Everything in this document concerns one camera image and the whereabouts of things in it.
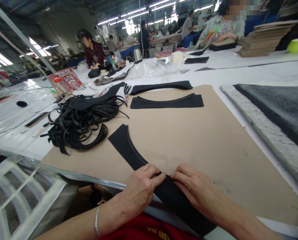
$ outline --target cardboard sheet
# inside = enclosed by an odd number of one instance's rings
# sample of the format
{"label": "cardboard sheet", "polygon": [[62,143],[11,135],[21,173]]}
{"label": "cardboard sheet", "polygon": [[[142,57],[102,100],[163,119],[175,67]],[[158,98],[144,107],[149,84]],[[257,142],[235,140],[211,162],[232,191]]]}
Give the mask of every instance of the cardboard sheet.
{"label": "cardboard sheet", "polygon": [[[191,90],[141,93],[146,99],[166,101],[201,94],[202,108],[130,109],[105,123],[111,135],[129,125],[139,153],[161,171],[174,173],[188,163],[206,173],[234,202],[259,217],[298,226],[298,197],[246,130],[214,92],[201,85]],[[132,168],[106,139],[95,148],[71,156],[52,148],[42,164],[126,184]]]}

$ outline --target forearm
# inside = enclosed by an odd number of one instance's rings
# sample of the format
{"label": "forearm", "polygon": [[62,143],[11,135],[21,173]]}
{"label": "forearm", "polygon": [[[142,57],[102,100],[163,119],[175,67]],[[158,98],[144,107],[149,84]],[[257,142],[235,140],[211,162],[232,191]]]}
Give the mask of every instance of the forearm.
{"label": "forearm", "polygon": [[[95,232],[95,216],[99,207],[75,216],[52,230],[39,236],[36,240],[96,240],[99,237]],[[101,205],[98,214],[98,232],[100,236],[112,233],[132,219],[120,204],[119,194]]]}
{"label": "forearm", "polygon": [[253,214],[240,206],[233,204],[230,211],[232,211],[232,213],[227,219],[220,220],[221,223],[219,226],[229,232],[236,239],[282,239],[277,233],[265,226]]}

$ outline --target gray felt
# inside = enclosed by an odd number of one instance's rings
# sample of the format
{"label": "gray felt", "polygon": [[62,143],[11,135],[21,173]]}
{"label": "gray felt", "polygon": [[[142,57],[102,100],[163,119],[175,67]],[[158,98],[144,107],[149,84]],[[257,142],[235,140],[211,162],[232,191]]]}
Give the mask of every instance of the gray felt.
{"label": "gray felt", "polygon": [[298,135],[298,87],[238,85],[264,104],[273,114],[280,116],[284,124]]}

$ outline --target silver bangle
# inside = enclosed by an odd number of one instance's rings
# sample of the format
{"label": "silver bangle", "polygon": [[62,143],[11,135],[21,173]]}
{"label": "silver bangle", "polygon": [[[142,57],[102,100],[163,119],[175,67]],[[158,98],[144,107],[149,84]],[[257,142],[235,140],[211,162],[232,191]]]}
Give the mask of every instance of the silver bangle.
{"label": "silver bangle", "polygon": [[98,231],[98,215],[99,215],[99,210],[101,208],[101,205],[99,206],[99,208],[97,209],[97,213],[96,213],[96,220],[95,220],[95,231],[96,231],[96,235],[98,237],[100,237],[99,235],[99,231]]}

